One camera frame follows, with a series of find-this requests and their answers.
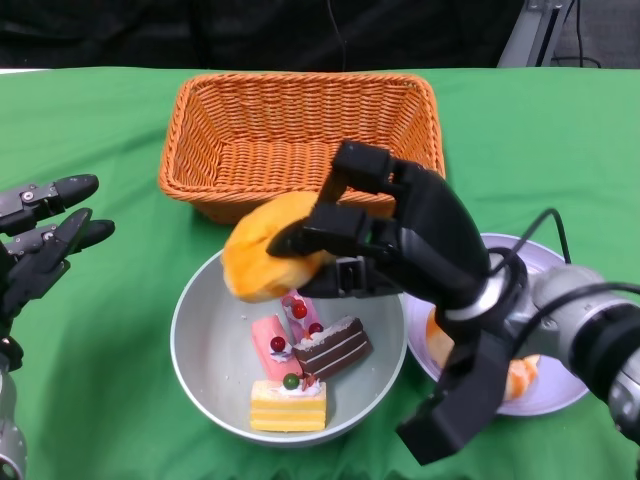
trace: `metal stand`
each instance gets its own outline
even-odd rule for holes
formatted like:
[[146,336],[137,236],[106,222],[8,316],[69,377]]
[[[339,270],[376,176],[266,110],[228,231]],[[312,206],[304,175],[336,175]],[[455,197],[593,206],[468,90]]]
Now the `metal stand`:
[[498,67],[549,66],[568,9],[567,0],[527,0]]

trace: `bowl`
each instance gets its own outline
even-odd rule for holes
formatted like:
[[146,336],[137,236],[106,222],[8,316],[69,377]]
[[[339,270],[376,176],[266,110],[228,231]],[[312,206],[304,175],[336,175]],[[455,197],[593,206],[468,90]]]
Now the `bowl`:
[[222,428],[263,445],[303,447],[335,438],[366,418],[393,385],[407,349],[398,296],[314,300],[325,326],[360,318],[373,353],[327,380],[327,426],[319,432],[271,433],[249,426],[251,386],[266,375],[251,341],[251,323],[277,313],[279,300],[247,304],[229,293],[220,252],[184,288],[171,324],[171,358],[191,401]]

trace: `orange bread roll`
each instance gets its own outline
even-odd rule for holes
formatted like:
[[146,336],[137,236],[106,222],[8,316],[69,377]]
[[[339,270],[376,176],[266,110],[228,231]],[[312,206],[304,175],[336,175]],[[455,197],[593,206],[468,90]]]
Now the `orange bread roll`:
[[267,253],[267,247],[284,227],[308,216],[317,198],[311,192],[285,193],[240,220],[221,257],[224,280],[233,295],[245,302],[262,302],[311,280],[329,258],[326,252],[276,258]]
[[[435,312],[435,308],[432,309],[427,319],[427,348],[431,358],[440,368],[444,368],[449,353],[453,349],[453,340],[436,324]],[[504,392],[505,401],[524,395],[538,376],[537,365],[539,360],[540,355],[530,355],[511,361],[509,375],[507,376],[507,386]]]

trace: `wicker basket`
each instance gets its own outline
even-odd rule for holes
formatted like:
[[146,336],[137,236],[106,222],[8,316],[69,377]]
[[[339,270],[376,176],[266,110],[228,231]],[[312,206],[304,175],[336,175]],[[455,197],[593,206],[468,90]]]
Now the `wicker basket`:
[[[343,139],[385,147],[444,176],[433,90],[398,74],[200,75],[178,93],[161,189],[217,223],[289,191],[319,191]],[[384,215],[385,195],[342,201]]]

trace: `green table surface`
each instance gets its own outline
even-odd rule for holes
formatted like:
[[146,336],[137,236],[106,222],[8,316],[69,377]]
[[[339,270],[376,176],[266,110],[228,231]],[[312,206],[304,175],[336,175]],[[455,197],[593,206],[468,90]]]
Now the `green table surface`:
[[[498,418],[458,455],[420,467],[393,433],[433,387],[407,355],[351,433],[273,450],[206,419],[171,365],[169,327],[227,227],[165,197],[157,171],[180,84],[195,71],[86,69],[0,76],[0,188],[94,173],[86,205],[116,234],[16,320],[17,422],[33,480],[631,479],[637,447],[592,395],[538,418]],[[480,230],[563,214],[574,262],[640,282],[640,72],[417,72],[434,87],[448,179]],[[558,248],[552,224],[536,240]]]

